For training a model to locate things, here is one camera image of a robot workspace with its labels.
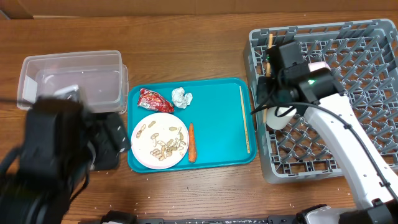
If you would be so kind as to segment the teal serving tray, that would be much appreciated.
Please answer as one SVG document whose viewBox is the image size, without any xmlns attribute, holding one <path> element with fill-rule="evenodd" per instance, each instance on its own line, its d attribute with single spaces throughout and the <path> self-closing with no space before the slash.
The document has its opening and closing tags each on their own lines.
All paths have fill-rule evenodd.
<svg viewBox="0 0 398 224">
<path fill-rule="evenodd" d="M 242 87 L 251 153 L 247 153 L 239 86 Z M 127 98 L 127 131 L 152 114 L 137 105 L 140 89 L 156 91 L 167 100 L 172 90 L 182 87 L 193 95 L 185 109 L 176 108 L 174 115 L 189 126 L 194 126 L 197 160 L 184 157 L 171 171 L 204 169 L 250 163 L 256 156 L 257 143 L 252 120 L 250 96 L 246 83 L 240 78 L 221 78 L 144 84 L 135 86 Z"/>
</svg>

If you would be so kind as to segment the white tissue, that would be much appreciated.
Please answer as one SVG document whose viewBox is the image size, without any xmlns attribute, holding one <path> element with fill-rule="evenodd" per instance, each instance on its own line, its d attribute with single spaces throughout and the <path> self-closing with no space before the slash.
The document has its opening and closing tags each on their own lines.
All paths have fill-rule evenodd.
<svg viewBox="0 0 398 224">
<path fill-rule="evenodd" d="M 193 95 L 191 93 L 186 93 L 182 87 L 172 90 L 172 102 L 176 107 L 185 109 L 190 105 L 192 100 Z"/>
</svg>

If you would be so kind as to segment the pink bowl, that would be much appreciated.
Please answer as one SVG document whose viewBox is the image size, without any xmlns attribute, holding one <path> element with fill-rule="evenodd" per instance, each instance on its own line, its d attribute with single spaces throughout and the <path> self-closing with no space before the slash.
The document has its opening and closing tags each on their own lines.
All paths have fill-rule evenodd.
<svg viewBox="0 0 398 224">
<path fill-rule="evenodd" d="M 311 72 L 314 72 L 315 70 L 319 70 L 322 68 L 327 68 L 331 70 L 330 66 L 326 62 L 313 62 L 308 64 L 308 68 Z"/>
</svg>

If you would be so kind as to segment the white plate with peanuts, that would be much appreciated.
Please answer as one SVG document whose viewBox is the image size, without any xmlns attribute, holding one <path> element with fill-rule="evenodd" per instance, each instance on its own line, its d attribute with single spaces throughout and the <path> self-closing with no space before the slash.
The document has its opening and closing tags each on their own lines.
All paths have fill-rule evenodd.
<svg viewBox="0 0 398 224">
<path fill-rule="evenodd" d="M 188 153 L 190 136 L 181 119 L 154 113 L 141 119 L 131 134 L 131 151 L 146 168 L 163 170 L 178 164 Z"/>
</svg>

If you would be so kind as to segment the white cup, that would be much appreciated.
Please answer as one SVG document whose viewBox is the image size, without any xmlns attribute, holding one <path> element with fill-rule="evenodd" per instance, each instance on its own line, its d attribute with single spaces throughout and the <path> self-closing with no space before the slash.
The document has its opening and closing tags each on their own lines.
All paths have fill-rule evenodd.
<svg viewBox="0 0 398 224">
<path fill-rule="evenodd" d="M 297 110 L 290 107 L 272 107 L 267 110 L 266 124 L 271 129 L 280 130 L 287 126 Z"/>
</svg>

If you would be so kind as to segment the orange carrot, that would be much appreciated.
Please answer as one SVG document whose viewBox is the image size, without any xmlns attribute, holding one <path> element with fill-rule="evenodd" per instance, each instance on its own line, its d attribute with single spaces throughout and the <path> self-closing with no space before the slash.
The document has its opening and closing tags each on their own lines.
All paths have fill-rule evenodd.
<svg viewBox="0 0 398 224">
<path fill-rule="evenodd" d="M 197 159 L 197 149 L 196 149 L 196 142 L 195 142 L 195 132 L 194 126 L 191 123 L 189 126 L 189 146 L 188 146 L 188 160 L 191 163 L 196 162 Z"/>
</svg>

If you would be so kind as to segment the red snack wrapper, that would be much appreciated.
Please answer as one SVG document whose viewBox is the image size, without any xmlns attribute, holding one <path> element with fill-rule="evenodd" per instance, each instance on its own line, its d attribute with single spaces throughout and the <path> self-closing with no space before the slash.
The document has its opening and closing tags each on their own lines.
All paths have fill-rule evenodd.
<svg viewBox="0 0 398 224">
<path fill-rule="evenodd" d="M 162 113 L 174 112 L 174 106 L 156 91 L 141 88 L 139 93 L 138 106 Z"/>
</svg>

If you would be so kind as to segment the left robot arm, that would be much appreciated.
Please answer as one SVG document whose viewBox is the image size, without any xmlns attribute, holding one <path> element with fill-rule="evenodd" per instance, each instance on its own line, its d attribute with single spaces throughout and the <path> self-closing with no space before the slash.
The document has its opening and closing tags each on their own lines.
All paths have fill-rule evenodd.
<svg viewBox="0 0 398 224">
<path fill-rule="evenodd" d="M 27 111 L 23 143 L 1 161 L 1 223 L 61 223 L 90 172 L 117 168 L 130 147 L 119 113 L 39 98 Z"/>
</svg>

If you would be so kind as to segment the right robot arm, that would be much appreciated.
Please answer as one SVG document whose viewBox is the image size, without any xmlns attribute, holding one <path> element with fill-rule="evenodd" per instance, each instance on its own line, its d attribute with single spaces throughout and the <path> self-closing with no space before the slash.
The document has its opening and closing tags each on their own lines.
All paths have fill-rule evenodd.
<svg viewBox="0 0 398 224">
<path fill-rule="evenodd" d="M 294 40 L 267 49 L 271 74 L 265 97 L 253 113 L 267 111 L 266 124 L 282 129 L 295 113 L 304 117 L 337 161 L 356 207 L 317 205 L 299 212 L 296 223 L 397 223 L 397 174 L 362 128 L 342 84 L 325 62 L 308 63 Z"/>
</svg>

